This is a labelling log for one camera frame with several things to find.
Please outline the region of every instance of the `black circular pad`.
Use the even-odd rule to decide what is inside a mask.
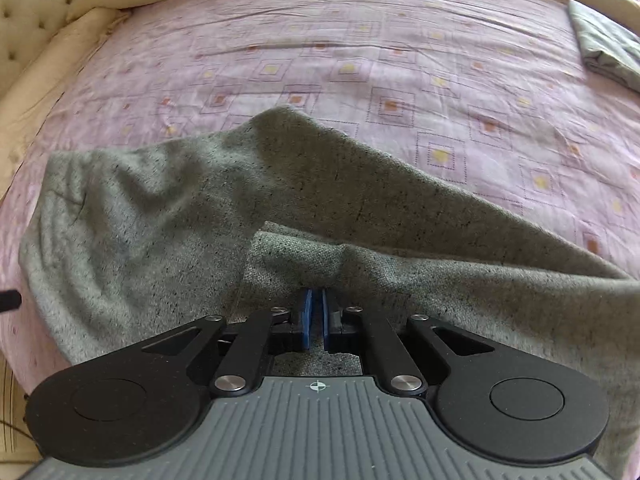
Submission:
[[[104,379],[81,386],[71,398],[76,413],[89,420],[109,422],[138,412],[146,400],[145,389],[123,379]]]
[[[450,362],[434,408],[463,444],[515,463],[557,463],[593,452],[609,415],[594,381],[507,347]]]
[[[116,466],[186,436],[208,398],[176,359],[124,349],[44,381],[27,403],[26,420],[44,454]]]
[[[544,420],[564,406],[562,392],[555,386],[526,377],[496,384],[490,397],[499,412],[520,420]]]

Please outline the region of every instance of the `cream upholstered headboard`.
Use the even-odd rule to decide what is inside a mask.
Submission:
[[[0,0],[0,98],[64,27],[73,0]]]

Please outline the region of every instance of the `ribbed gray plate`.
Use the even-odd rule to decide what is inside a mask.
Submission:
[[[600,480],[586,457],[507,466],[440,430],[423,403],[381,392],[370,377],[265,378],[254,393],[216,400],[181,444],[144,462],[87,468],[47,458],[28,480]]]

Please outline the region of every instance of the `folded gray cloth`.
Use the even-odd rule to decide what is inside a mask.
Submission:
[[[289,108],[133,151],[53,154],[20,263],[72,362],[332,286],[393,322],[426,312],[597,379],[611,402],[598,459],[614,475],[638,434],[638,282]],[[357,363],[278,364],[295,368]]]
[[[640,92],[640,38],[579,2],[568,9],[587,68]]]

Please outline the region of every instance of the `silver rivet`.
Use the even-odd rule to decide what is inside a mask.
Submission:
[[[246,381],[239,375],[222,375],[213,385],[223,392],[236,392],[246,386]]]
[[[412,392],[422,386],[422,381],[413,375],[398,375],[391,379],[391,385],[402,392]]]

